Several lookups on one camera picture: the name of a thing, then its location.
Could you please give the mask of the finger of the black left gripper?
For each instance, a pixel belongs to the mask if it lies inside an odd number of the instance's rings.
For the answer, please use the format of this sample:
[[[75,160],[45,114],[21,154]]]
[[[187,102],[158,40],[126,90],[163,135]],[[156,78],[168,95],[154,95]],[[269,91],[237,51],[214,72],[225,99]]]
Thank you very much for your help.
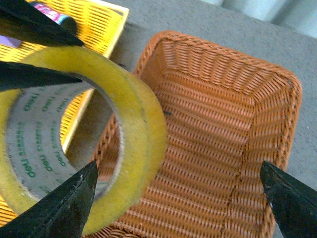
[[[79,83],[81,79],[53,69],[17,62],[0,63],[0,90]]]
[[[0,2],[0,34],[49,47],[84,45],[79,38],[25,0]]]

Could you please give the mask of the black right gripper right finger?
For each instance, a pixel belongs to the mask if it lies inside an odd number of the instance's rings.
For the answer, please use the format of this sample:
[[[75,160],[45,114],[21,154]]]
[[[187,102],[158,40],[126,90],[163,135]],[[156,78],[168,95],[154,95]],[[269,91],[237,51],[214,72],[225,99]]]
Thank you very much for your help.
[[[317,236],[317,192],[264,161],[260,179],[268,204],[285,238]]]

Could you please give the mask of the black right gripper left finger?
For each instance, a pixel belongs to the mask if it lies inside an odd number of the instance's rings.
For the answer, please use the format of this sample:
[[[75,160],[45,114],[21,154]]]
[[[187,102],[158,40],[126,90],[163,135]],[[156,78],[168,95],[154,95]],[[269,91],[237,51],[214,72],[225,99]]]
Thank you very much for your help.
[[[1,227],[2,238],[80,238],[98,178],[90,162],[34,206]]]

